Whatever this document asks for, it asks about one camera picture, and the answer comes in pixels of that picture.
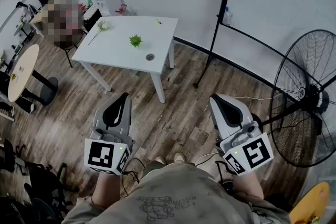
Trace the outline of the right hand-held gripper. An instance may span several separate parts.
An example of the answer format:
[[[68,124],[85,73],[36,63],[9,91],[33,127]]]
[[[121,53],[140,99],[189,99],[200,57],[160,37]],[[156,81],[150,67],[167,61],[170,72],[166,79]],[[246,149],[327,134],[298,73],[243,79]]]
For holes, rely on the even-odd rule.
[[[256,121],[250,122],[253,118],[244,103],[228,95],[213,94],[210,105],[215,129],[222,139],[216,148],[229,173],[242,176],[273,160],[267,133],[260,131]]]

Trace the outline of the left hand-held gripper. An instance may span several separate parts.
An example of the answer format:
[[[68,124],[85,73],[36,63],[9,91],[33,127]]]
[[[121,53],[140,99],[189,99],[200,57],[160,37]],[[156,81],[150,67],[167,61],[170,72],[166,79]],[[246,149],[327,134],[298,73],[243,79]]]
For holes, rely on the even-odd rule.
[[[96,110],[85,139],[84,165],[100,173],[121,175],[132,153],[129,136],[131,98],[127,92],[109,98]]]

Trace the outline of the person's left forearm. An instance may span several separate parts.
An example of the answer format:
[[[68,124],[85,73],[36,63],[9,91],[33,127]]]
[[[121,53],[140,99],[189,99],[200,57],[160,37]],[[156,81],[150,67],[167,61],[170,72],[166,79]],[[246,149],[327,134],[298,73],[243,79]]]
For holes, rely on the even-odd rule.
[[[100,173],[92,195],[92,202],[107,209],[120,200],[120,176]]]

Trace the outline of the person's right forearm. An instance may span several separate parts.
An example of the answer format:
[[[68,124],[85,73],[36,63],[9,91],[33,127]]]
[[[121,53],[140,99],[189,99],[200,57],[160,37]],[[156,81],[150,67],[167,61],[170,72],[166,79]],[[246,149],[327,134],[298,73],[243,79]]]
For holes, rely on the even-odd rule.
[[[243,193],[259,199],[264,199],[263,189],[255,172],[250,172],[240,176],[234,175],[233,185],[236,193]]]

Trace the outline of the green artificial plant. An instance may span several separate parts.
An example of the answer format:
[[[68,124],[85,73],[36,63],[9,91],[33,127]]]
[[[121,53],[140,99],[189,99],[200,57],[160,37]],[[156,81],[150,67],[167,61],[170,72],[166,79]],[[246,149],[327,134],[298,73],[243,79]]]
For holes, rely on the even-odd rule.
[[[129,38],[129,40],[130,40],[130,44],[131,44],[131,46],[133,46],[133,47],[135,47],[135,48],[136,48],[136,47],[139,47],[140,44],[141,44],[141,42],[142,42],[141,37],[138,36],[138,35],[131,36],[131,37]]]

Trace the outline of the large black floor fan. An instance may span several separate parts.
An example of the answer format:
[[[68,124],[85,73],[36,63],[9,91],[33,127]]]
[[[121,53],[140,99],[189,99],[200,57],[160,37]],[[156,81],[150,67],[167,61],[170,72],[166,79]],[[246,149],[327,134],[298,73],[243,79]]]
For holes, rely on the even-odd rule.
[[[284,55],[271,92],[270,128],[280,156],[311,167],[336,152],[336,34],[317,29],[298,38]]]

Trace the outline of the white rectangular table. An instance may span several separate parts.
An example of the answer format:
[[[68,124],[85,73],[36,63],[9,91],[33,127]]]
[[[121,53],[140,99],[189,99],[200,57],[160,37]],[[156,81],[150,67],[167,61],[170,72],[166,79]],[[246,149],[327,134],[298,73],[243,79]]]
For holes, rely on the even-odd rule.
[[[111,91],[112,86],[93,68],[93,65],[118,67],[137,70],[151,75],[157,96],[165,103],[165,94],[161,82],[161,74],[165,62],[174,68],[174,45],[172,43],[178,19],[152,16],[109,16],[101,17],[113,26],[113,30],[101,32],[95,40],[89,41],[97,32],[96,23],[76,49],[72,59],[83,67],[105,88]],[[133,47],[129,38],[138,35],[142,42]],[[147,61],[145,56],[154,54],[155,59]]]

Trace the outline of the person's beige printed shirt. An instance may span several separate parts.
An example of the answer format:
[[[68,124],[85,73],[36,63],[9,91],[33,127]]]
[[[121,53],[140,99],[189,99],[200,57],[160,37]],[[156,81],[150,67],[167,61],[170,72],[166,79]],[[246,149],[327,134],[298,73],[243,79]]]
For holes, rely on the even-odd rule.
[[[153,161],[125,199],[104,209],[79,198],[62,224],[290,224],[287,212],[264,199],[228,194],[194,165]]]

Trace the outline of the white artificial flower stem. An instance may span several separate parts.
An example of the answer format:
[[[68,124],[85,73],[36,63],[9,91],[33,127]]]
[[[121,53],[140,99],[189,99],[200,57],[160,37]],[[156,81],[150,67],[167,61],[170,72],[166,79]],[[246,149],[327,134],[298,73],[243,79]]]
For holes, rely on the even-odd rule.
[[[88,45],[90,45],[95,40],[95,38],[98,37],[98,35],[101,32],[105,32],[105,31],[114,29],[114,26],[106,20],[101,20],[101,21],[97,22],[96,27],[97,27],[97,32],[96,32],[95,36],[89,41]]]

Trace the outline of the white spray bottle blue cap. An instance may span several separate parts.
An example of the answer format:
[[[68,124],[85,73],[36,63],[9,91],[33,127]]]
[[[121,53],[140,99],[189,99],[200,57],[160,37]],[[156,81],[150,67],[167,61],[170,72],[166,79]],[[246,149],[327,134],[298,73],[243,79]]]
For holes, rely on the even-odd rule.
[[[223,24],[227,25],[227,26],[230,26],[231,22],[232,22],[232,17],[233,17],[233,13],[232,13],[231,9],[228,6],[226,6],[224,16],[223,16],[223,21],[222,21]]]

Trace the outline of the round beige table black base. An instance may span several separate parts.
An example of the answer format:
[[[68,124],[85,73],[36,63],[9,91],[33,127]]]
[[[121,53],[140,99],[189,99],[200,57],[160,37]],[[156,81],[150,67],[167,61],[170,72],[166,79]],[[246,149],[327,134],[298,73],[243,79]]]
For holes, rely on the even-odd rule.
[[[52,103],[58,91],[58,80],[55,77],[46,79],[35,70],[35,64],[39,55],[39,45],[31,45],[18,59],[13,69],[8,86],[8,99],[15,102],[22,96],[26,84],[31,76],[40,81],[43,86],[39,96],[34,96],[35,100],[47,106]]]

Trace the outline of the black cabinet with striped cloth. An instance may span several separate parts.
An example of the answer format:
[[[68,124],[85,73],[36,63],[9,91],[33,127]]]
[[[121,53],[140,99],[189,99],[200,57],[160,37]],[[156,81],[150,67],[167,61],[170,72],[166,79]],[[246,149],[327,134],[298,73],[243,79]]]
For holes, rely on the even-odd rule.
[[[88,33],[100,17],[102,17],[102,15],[96,5],[92,5],[88,8],[82,16],[85,32]]]

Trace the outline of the white water dispenser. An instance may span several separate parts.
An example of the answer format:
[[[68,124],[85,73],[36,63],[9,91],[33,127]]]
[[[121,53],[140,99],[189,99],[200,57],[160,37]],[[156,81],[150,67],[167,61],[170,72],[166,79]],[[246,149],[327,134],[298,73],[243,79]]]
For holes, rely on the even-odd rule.
[[[122,0],[93,0],[102,17],[121,14]]]

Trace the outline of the whiteboard on black stand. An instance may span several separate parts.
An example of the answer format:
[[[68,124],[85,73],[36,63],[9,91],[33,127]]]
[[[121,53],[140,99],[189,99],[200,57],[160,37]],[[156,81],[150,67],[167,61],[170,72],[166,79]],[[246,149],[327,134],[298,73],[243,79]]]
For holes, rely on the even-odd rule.
[[[205,18],[190,42],[272,86],[280,63],[301,35],[336,34],[336,0],[203,0]],[[223,24],[225,7],[232,13]]]

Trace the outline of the wooden desk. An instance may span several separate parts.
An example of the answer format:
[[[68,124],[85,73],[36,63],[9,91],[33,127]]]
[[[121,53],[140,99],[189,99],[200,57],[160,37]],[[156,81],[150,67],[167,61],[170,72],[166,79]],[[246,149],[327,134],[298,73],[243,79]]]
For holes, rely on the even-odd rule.
[[[37,15],[35,15],[30,21],[30,25],[42,38],[45,38],[48,34],[48,10],[41,10]]]

